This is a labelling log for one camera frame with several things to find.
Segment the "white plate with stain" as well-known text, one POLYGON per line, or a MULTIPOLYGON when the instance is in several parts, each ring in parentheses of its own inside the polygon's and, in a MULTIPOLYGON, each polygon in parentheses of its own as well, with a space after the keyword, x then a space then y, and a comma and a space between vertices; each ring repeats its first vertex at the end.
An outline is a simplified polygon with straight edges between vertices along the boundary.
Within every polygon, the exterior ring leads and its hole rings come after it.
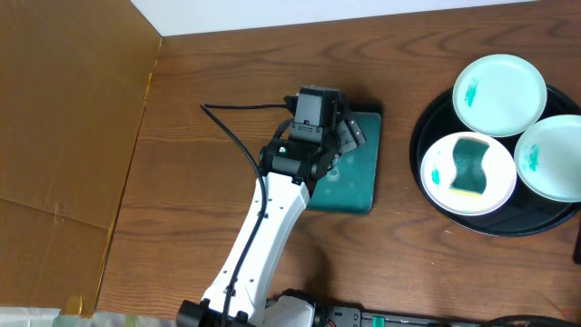
POLYGON ((428 196, 438 206, 466 216, 495 211, 509 199, 517 183, 515 161, 508 149, 496 139, 474 132, 450 134, 432 144, 423 156, 420 177, 428 196), (452 151, 459 138, 474 138, 489 144, 483 160, 487 188, 480 196, 454 193, 449 189, 456 175, 452 151))

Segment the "green yellow sponge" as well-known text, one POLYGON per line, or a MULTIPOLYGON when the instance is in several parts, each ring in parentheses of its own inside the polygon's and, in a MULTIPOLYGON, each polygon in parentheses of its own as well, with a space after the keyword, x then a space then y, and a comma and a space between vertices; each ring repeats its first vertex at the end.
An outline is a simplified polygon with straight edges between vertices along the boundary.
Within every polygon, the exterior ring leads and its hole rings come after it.
POLYGON ((456 175, 449 189, 454 193, 480 196, 487 188, 483 169, 484 156, 489 144, 474 138, 459 138, 452 151, 456 175))

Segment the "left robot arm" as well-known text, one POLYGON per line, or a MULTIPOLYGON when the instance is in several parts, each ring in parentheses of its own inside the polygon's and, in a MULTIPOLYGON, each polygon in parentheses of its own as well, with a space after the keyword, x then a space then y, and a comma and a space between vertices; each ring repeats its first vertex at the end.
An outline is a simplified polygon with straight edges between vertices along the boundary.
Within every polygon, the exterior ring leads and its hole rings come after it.
POLYGON ((256 182, 251 207, 222 266, 199 303, 185 301, 180 327, 325 326, 330 309, 308 294, 285 291, 271 302, 268 291, 294 224, 306 210, 369 213, 374 197, 381 116, 356 112, 340 124, 348 152, 310 192, 291 176, 266 173, 256 182))

